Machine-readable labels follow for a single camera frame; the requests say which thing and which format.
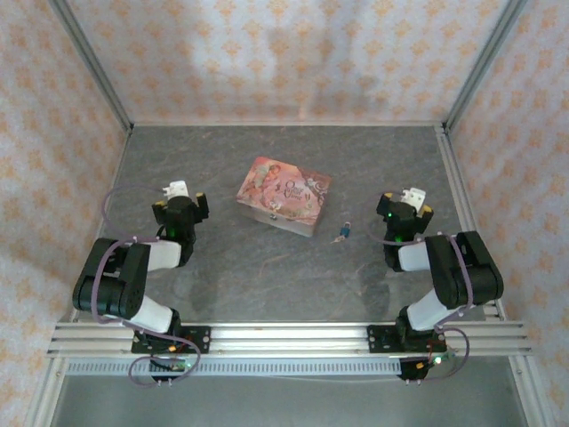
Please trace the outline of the pink printed tin box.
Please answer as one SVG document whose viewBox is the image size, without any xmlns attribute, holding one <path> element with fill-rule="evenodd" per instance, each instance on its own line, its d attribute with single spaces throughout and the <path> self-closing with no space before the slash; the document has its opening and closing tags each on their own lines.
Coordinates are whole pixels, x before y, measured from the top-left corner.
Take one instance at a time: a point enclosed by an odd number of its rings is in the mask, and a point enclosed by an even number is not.
<svg viewBox="0 0 569 427">
<path fill-rule="evenodd" d="M 312 237 L 322 216 L 331 176 L 268 157 L 257 157 L 236 194 L 245 216 Z"/>
</svg>

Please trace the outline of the aluminium side frame rail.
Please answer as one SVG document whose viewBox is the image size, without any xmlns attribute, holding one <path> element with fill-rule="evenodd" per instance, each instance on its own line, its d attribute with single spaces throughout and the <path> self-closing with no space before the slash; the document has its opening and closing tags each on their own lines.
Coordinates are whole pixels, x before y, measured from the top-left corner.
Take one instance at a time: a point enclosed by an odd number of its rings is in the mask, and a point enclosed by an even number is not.
<svg viewBox="0 0 569 427">
<path fill-rule="evenodd" d="M 462 179 L 450 138 L 443 124 L 436 125 L 434 129 L 461 229 L 463 231 L 477 230 L 475 215 L 473 214 L 469 202 L 464 180 Z M 500 299 L 487 303 L 484 306 L 484 314 L 485 319 L 488 321 L 503 321 L 507 319 Z"/>
</svg>

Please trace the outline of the thin aluminium side edge rail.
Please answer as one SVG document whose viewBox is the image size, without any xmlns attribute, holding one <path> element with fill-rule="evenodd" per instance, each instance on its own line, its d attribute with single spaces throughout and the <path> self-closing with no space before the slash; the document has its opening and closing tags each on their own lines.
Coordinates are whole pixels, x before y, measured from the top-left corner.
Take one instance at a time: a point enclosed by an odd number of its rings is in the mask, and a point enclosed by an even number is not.
<svg viewBox="0 0 569 427">
<path fill-rule="evenodd" d="M 121 150 L 119 151 L 119 157 L 117 158 L 117 164 L 116 164 L 116 168 L 113 172 L 112 175 L 112 180 L 110 182 L 110 184 L 108 185 L 108 187 L 106 188 L 106 192 L 104 193 L 104 195 L 106 195 L 107 193 L 109 193 L 115 186 L 118 180 L 118 176 L 121 172 L 121 168 L 124 162 L 124 156 L 125 156 L 125 152 L 128 150 L 128 146 L 129 146 L 129 141 L 132 137 L 133 134 L 133 130 L 134 128 L 128 130 L 126 132 L 125 138 L 124 138 L 124 145 L 121 148 Z M 101 213 L 102 210 L 102 201 L 99 203 L 98 205 L 98 213 L 97 213 L 97 218 L 100 218 L 100 221 L 98 223 L 96 232 L 94 234 L 94 236 L 97 238 L 100 233 L 105 229 L 105 221 L 102 218 L 103 214 Z M 76 310 L 73 306 L 70 306 L 70 312 L 67 315 L 67 320 L 71 323 L 77 323 L 81 318 L 81 314 L 78 310 Z"/>
</svg>

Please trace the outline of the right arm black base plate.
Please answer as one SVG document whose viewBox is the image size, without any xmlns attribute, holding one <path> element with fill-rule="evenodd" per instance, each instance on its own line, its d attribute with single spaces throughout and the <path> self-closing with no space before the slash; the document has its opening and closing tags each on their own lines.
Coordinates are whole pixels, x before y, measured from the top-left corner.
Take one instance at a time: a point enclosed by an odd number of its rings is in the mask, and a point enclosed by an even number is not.
<svg viewBox="0 0 569 427">
<path fill-rule="evenodd" d="M 367 341 L 371 353 L 444 353 L 445 338 L 440 339 L 434 330 L 414 331 L 396 325 L 369 325 Z"/>
</svg>

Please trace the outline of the aluminium rear frame rail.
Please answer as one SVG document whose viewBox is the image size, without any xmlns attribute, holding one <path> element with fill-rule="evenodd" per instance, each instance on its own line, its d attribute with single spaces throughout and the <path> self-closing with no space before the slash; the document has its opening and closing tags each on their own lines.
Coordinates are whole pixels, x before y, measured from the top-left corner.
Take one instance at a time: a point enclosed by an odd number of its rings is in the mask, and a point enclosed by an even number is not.
<svg viewBox="0 0 569 427">
<path fill-rule="evenodd" d="M 257 120 L 257 121 L 236 121 L 236 120 L 194 120 L 194 121 L 137 121 L 132 124 L 136 127 L 188 127 L 188 126 L 340 126 L 340 127 L 443 127 L 444 123 L 438 120 L 383 120 L 383 121 L 331 121 L 331 120 L 312 120 L 312 121 L 293 121 L 293 120 Z"/>
</svg>

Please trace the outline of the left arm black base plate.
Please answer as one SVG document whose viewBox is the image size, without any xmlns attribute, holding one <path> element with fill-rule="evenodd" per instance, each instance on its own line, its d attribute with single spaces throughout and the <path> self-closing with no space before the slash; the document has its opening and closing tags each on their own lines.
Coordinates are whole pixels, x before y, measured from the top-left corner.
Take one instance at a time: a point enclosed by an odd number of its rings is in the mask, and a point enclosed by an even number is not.
<svg viewBox="0 0 569 427">
<path fill-rule="evenodd" d="M 209 326 L 180 326 L 173 334 L 195 344 L 203 354 L 209 353 L 212 329 Z M 132 339 L 133 354 L 165 355 L 195 354 L 196 351 L 186 343 L 165 340 L 151 334 L 135 332 Z"/>
</svg>

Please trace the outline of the right black controller bracket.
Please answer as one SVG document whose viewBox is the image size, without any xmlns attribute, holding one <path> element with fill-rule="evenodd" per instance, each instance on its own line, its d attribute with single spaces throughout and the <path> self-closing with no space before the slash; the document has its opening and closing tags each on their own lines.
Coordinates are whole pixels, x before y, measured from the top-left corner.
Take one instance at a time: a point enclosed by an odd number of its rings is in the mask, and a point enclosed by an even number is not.
<svg viewBox="0 0 569 427">
<path fill-rule="evenodd" d="M 400 360 L 401 372 L 398 377 L 405 383 L 424 381 L 432 367 L 438 366 L 442 363 L 444 358 L 442 356 L 435 356 L 434 358 L 406 358 Z"/>
</svg>

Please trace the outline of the black controller bracket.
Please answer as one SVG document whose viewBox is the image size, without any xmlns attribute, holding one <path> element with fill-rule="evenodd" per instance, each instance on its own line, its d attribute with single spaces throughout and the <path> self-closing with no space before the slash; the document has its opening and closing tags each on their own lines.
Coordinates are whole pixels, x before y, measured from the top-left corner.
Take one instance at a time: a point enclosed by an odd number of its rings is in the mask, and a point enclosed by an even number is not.
<svg viewBox="0 0 569 427">
<path fill-rule="evenodd" d="M 188 377 L 189 367 L 184 359 L 149 359 L 151 379 L 156 385 L 172 385 Z"/>
<path fill-rule="evenodd" d="M 435 356 L 434 358 L 406 358 L 400 360 L 401 372 L 398 377 L 405 383 L 424 381 L 432 367 L 438 366 L 442 363 L 444 358 L 442 356 Z"/>
</svg>

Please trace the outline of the left black controller bracket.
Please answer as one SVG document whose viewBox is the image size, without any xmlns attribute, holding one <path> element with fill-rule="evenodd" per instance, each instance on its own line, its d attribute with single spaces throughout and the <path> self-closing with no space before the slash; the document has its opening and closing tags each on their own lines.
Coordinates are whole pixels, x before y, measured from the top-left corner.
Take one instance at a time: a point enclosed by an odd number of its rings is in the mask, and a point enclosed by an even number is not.
<svg viewBox="0 0 569 427">
<path fill-rule="evenodd" d="M 189 367 L 184 359 L 149 359 L 151 379 L 156 385 L 172 385 L 188 377 Z"/>
</svg>

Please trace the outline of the wide aluminium mounting rail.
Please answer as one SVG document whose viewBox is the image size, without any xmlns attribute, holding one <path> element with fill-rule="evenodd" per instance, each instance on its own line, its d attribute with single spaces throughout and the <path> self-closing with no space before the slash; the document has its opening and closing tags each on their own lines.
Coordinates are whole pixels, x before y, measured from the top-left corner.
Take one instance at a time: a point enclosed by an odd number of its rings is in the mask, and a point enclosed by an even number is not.
<svg viewBox="0 0 569 427">
<path fill-rule="evenodd" d="M 368 323 L 217 323 L 210 358 L 406 358 L 404 353 L 371 353 Z M 533 346 L 523 323 L 465 321 L 444 330 L 447 349 L 458 356 L 530 356 Z M 56 358 L 127 358 L 133 331 L 119 325 L 59 323 L 47 354 Z M 420 358 L 438 353 L 419 353 Z"/>
</svg>

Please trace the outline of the aluminium upright frame post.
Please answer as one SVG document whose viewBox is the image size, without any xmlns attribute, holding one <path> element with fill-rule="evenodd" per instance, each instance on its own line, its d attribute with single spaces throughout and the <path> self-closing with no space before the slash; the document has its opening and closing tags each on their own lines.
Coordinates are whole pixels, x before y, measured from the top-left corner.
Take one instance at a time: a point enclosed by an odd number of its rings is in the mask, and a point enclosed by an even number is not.
<svg viewBox="0 0 569 427">
<path fill-rule="evenodd" d="M 524 10 L 528 0 L 508 0 L 483 49 L 477 56 L 464 85 L 454 101 L 446 120 L 442 123 L 446 134 L 450 134 L 459 123 L 486 72 L 493 64 L 511 29 Z"/>
<path fill-rule="evenodd" d="M 102 67 L 96 52 L 89 42 L 81 24 L 72 11 L 68 0 L 48 0 L 54 13 L 57 15 L 62 27 L 68 33 L 79 57 L 89 71 L 94 83 L 105 98 L 115 118 L 126 131 L 132 133 L 133 121 L 129 118 L 123 103 L 120 101 L 107 73 Z"/>
</svg>

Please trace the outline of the aluminium lower frame leg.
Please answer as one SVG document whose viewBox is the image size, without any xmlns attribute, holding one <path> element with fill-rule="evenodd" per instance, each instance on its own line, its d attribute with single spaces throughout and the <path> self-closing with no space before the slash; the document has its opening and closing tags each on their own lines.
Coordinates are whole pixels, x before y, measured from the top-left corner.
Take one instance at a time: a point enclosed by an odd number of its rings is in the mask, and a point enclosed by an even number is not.
<svg viewBox="0 0 569 427">
<path fill-rule="evenodd" d="M 528 427 L 555 427 L 535 357 L 510 356 L 509 364 Z"/>
<path fill-rule="evenodd" d="M 68 369 L 66 358 L 48 358 L 36 387 L 24 427 L 50 427 Z"/>
</svg>

